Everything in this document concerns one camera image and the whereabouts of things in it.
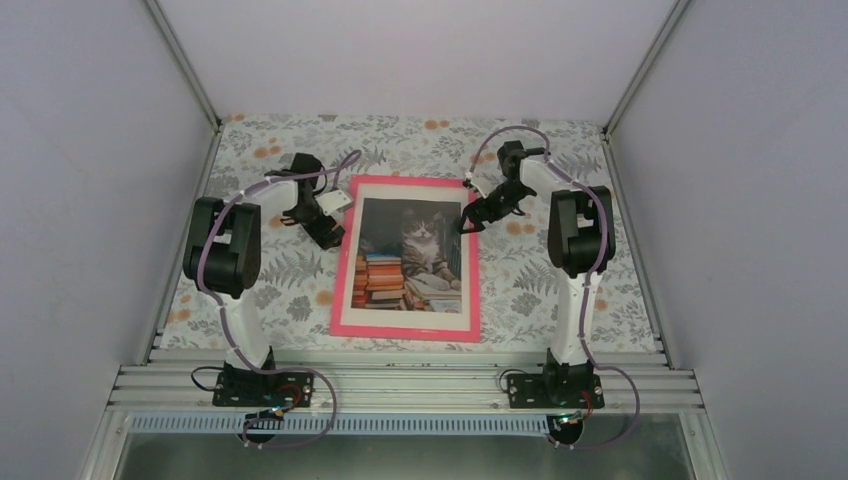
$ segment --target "pink frame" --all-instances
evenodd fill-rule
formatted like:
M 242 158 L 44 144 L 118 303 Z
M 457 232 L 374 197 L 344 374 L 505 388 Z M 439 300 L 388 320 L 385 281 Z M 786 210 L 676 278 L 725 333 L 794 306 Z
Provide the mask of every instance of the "pink frame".
M 389 184 L 410 185 L 423 187 L 450 187 L 464 188 L 459 180 L 442 180 L 436 178 L 415 177 L 389 177 L 379 175 L 354 175 L 351 179 L 350 193 L 356 198 L 359 186 L 363 184 Z M 474 194 L 469 192 L 469 203 L 475 199 Z M 330 317 L 330 335 L 342 337 L 370 337 L 370 338 L 393 338 L 403 340 L 427 340 L 438 342 L 480 342 L 480 278 L 478 265 L 477 234 L 472 233 L 468 238 L 468 253 L 470 255 L 469 281 L 471 283 L 471 327 L 467 331 L 457 330 L 430 330 L 416 328 L 397 327 L 363 327 L 358 325 L 342 325 L 341 317 L 345 302 L 348 298 L 348 286 L 345 285 L 347 278 L 347 266 L 349 262 L 351 237 L 353 232 L 354 209 L 347 211 L 345 215 L 345 235 L 342 242 L 341 255 L 339 255 L 339 268 L 336 274 L 336 301 L 333 302 L 333 313 Z

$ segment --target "gray floor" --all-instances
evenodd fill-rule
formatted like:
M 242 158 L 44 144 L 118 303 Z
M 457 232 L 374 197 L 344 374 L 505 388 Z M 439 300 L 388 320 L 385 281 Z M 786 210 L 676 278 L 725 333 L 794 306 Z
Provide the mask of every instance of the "gray floor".
M 586 423 L 581 443 L 622 428 L 618 416 Z M 234 435 L 130 434 L 121 475 L 134 479 L 689 479 L 676 415 L 643 416 L 624 442 L 591 452 L 554 450 L 539 438 L 329 436 L 290 451 L 245 449 Z

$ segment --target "floral tablecloth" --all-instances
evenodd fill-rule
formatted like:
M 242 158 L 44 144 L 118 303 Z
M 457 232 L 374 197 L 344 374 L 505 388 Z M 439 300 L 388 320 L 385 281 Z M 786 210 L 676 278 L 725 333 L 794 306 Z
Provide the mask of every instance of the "floral tablecloth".
M 336 115 L 235 115 L 227 119 L 206 189 L 229 198 L 262 174 L 291 164 L 307 152 L 326 166 L 338 165 L 353 149 L 362 159 L 351 174 L 461 178 L 480 142 L 492 131 L 524 124 L 550 136 L 554 160 L 580 181 L 610 189 L 599 129 L 591 123 L 494 118 L 417 118 Z M 525 146 L 541 141 L 527 132 L 508 132 L 491 142 L 476 173 L 493 185 L 502 180 L 495 150 L 505 140 Z M 320 250 L 299 226 L 278 218 L 263 225 L 263 271 L 254 286 L 265 332 L 286 349 L 529 352 L 544 350 L 554 331 L 557 284 L 546 252 L 549 208 L 535 198 L 521 204 L 524 217 L 510 216 L 479 234 L 482 341 L 440 343 L 328 334 L 335 300 L 339 251 Z M 654 350 L 618 205 L 614 211 L 616 255 L 595 302 L 592 346 L 602 352 Z M 182 277 L 160 348 L 224 348 L 213 302 Z

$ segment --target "framed picture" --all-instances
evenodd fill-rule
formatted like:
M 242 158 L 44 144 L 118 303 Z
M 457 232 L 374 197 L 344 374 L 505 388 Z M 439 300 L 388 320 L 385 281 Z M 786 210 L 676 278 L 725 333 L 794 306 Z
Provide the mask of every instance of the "framed picture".
M 476 235 L 456 224 L 458 180 L 356 175 L 330 334 L 480 341 Z

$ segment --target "tabby cat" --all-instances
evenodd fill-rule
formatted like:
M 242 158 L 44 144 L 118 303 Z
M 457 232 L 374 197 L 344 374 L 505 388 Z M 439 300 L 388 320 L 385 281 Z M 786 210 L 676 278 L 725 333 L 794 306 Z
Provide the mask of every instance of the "tabby cat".
M 448 268 L 439 245 L 439 225 L 442 214 L 430 218 L 416 218 L 412 209 L 403 213 L 403 255 L 401 268 L 406 278 L 414 278 L 437 290 L 460 290 L 462 283 Z

